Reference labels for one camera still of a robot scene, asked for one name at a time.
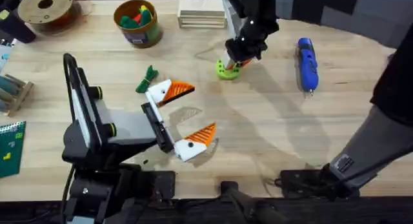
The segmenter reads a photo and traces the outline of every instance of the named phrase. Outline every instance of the orange and white 3d-printed part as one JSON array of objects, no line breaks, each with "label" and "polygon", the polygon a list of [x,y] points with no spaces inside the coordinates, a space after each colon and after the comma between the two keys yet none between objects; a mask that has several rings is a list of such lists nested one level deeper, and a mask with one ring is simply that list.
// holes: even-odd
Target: orange and white 3d-printed part
[{"label": "orange and white 3d-printed part", "polygon": [[[193,85],[167,79],[166,81],[148,88],[145,95],[148,98],[158,121],[163,124],[163,118],[158,108],[190,92],[193,92],[194,90],[195,87]],[[172,139],[172,135],[170,134],[168,128],[166,128],[166,132],[168,133],[171,142],[174,144],[175,155],[185,162],[207,149],[207,146],[211,143],[212,138],[214,137],[215,129],[216,124],[212,123],[211,125],[202,128],[201,130],[198,130],[197,132],[177,142]]]},{"label": "orange and white 3d-printed part", "polygon": [[214,137],[215,129],[216,124],[212,123],[184,139],[177,141],[174,145],[175,154],[185,162],[206,151],[207,146],[209,146]]}]

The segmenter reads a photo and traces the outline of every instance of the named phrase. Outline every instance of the orange plastic piece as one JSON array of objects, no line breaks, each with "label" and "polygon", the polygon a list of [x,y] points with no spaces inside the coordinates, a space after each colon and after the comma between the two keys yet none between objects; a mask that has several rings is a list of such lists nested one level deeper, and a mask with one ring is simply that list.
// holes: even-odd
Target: orange plastic piece
[{"label": "orange plastic piece", "polygon": [[247,59],[243,62],[243,64],[241,65],[241,67],[247,65],[249,62],[251,62],[252,59]]},{"label": "orange plastic piece", "polygon": [[135,20],[138,24],[141,24],[141,17],[142,17],[142,14],[137,14],[137,15],[134,17],[134,20]]},{"label": "orange plastic piece", "polygon": [[160,103],[162,103],[163,101],[168,101],[169,99],[172,99],[176,96],[179,96],[180,94],[183,94],[185,92],[188,92],[189,90],[194,90],[194,89],[195,87],[188,83],[180,82],[180,81],[172,81],[172,84],[170,85],[168,92],[166,93],[165,97]]},{"label": "orange plastic piece", "polygon": [[187,136],[185,139],[191,140],[197,143],[204,143],[206,146],[208,146],[211,143],[212,138],[214,137],[215,129],[216,129],[216,124],[212,123],[211,125]]},{"label": "orange plastic piece", "polygon": [[[249,62],[251,62],[252,59],[247,59],[244,62],[241,63],[240,68],[243,68],[245,65],[247,65]],[[230,65],[226,70],[232,70],[234,68],[235,64]]]}]

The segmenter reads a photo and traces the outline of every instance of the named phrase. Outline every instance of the black knob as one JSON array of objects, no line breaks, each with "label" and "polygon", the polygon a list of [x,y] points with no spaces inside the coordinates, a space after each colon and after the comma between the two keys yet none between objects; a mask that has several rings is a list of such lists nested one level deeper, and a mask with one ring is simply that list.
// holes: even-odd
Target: black knob
[{"label": "black knob", "polygon": [[100,86],[89,87],[88,93],[92,99],[103,99],[102,88]]},{"label": "black knob", "polygon": [[103,125],[103,131],[105,132],[106,136],[108,137],[115,137],[117,132],[116,132],[116,126],[114,123],[108,123]]}]

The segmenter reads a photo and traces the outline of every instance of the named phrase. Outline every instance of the cup of colorful pieces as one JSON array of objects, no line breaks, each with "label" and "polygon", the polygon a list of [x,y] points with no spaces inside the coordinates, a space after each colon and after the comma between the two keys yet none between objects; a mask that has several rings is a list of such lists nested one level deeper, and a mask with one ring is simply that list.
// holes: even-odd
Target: cup of colorful pieces
[{"label": "cup of colorful pieces", "polygon": [[162,38],[154,6],[145,0],[130,0],[116,8],[114,21],[126,40],[139,48],[155,45]]}]

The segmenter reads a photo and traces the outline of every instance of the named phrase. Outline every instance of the green book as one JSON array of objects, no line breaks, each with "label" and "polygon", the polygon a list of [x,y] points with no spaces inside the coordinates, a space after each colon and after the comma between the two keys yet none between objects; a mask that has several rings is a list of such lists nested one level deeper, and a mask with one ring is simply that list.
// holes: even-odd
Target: green book
[{"label": "green book", "polygon": [[18,174],[26,121],[0,127],[0,178]]}]

